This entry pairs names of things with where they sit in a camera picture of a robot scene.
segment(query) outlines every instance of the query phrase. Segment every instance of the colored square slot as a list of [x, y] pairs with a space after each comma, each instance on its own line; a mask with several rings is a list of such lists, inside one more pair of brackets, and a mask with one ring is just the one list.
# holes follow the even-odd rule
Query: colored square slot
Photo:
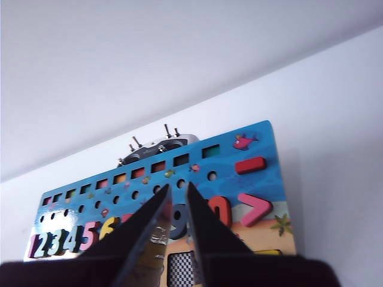
[[44, 200], [42, 201], [42, 205], [47, 205], [47, 204], [49, 204], [51, 199], [52, 199], [51, 196], [50, 196], [50, 197], [46, 197], [46, 198], [44, 198]]
[[165, 161], [160, 161], [159, 163], [153, 163], [151, 165], [151, 172], [160, 172], [165, 169]]
[[119, 184], [126, 180], [126, 173], [122, 173], [120, 175], [116, 175], [113, 179], [113, 184]]
[[173, 158], [173, 166], [180, 166], [189, 162], [189, 154], [183, 154]]
[[97, 181], [96, 189], [99, 190], [100, 188], [107, 187], [108, 186], [108, 180], [102, 179], [100, 181]]
[[65, 195], [65, 199], [72, 198], [75, 195], [75, 193], [76, 193], [76, 189], [67, 191]]
[[133, 178], [139, 178], [140, 176], [143, 176], [145, 174], [145, 168], [140, 167], [139, 169], [132, 170], [132, 174], [130, 176], [131, 179]]
[[87, 184], [81, 187], [80, 194], [87, 193], [88, 191], [90, 191], [90, 184]]
[[56, 195], [53, 197], [53, 202], [57, 202], [57, 201], [59, 201], [60, 196], [62, 196], [62, 193], [56, 194]]
[[202, 149], [202, 158], [213, 157], [220, 154], [220, 145], [212, 145]]

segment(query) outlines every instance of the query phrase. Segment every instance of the number puzzle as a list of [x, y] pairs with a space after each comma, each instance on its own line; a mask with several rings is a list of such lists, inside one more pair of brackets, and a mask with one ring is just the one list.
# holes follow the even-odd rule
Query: number puzzle
[[[24, 260], [78, 256], [169, 184], [172, 227], [164, 264], [159, 267], [160, 286], [199, 284], [198, 270], [192, 268], [193, 239], [186, 219], [188, 182], [194, 183], [220, 221], [252, 251], [295, 254], [270, 122], [202, 141], [189, 135], [190, 144], [176, 133], [151, 143], [156, 149], [139, 144], [139, 152], [121, 158], [113, 170], [44, 193]], [[154, 152], [157, 146], [160, 152]]]

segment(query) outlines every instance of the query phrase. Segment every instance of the small fish illustration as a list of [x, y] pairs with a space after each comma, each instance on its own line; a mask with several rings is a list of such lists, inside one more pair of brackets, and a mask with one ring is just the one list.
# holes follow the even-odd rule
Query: small fish illustration
[[108, 213], [109, 213], [109, 209], [104, 208], [104, 209], [101, 211], [101, 216], [105, 218], [105, 217], [108, 215]]
[[149, 179], [150, 179], [149, 176], [144, 177], [144, 178], [142, 179], [142, 183], [143, 183], [143, 184], [148, 184], [148, 183], [149, 183]]
[[174, 169], [169, 169], [167, 172], [165, 172], [165, 177], [170, 178], [172, 175], [175, 175]]
[[253, 141], [258, 141], [255, 135], [251, 139], [246, 138], [245, 134], [236, 135], [235, 138], [236, 140], [235, 140], [235, 143], [233, 144], [234, 148], [241, 149], [243, 151], [246, 151], [249, 149], [250, 143], [252, 143]]
[[192, 166], [190, 166], [190, 170], [189, 172], [193, 171], [193, 172], [199, 172], [200, 170], [200, 166], [198, 164], [193, 164]]

